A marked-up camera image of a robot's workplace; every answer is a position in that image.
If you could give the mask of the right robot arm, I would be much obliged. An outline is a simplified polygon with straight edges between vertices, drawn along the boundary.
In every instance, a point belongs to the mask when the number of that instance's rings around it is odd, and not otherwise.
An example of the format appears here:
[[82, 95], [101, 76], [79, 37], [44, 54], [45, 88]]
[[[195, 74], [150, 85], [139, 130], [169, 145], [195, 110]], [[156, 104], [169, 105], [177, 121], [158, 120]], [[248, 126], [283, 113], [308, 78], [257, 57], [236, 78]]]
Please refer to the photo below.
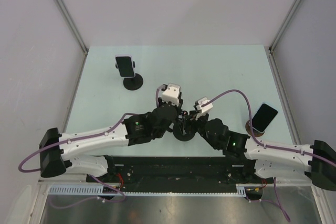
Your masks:
[[312, 145], [275, 145], [231, 131], [221, 119], [209, 115], [183, 112], [173, 126], [180, 141], [189, 141], [199, 134], [213, 149], [232, 159], [247, 162], [243, 179], [254, 183], [259, 178], [290, 178], [311, 180], [321, 189], [335, 190], [335, 150], [326, 142], [316, 140]]

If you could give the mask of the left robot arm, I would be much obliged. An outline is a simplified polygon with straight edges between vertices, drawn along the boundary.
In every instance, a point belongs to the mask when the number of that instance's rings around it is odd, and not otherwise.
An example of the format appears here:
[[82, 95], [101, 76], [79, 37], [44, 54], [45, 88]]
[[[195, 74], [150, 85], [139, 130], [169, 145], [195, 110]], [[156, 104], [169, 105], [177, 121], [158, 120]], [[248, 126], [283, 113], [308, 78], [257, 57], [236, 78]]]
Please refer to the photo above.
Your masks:
[[124, 147], [148, 143], [162, 138], [177, 121], [183, 103], [177, 89], [166, 90], [158, 98], [159, 106], [151, 112], [121, 119], [115, 126], [76, 134], [48, 129], [39, 144], [40, 175], [52, 178], [66, 172], [82, 172], [100, 177], [105, 182], [115, 178], [116, 169], [105, 157], [84, 153], [105, 147]]

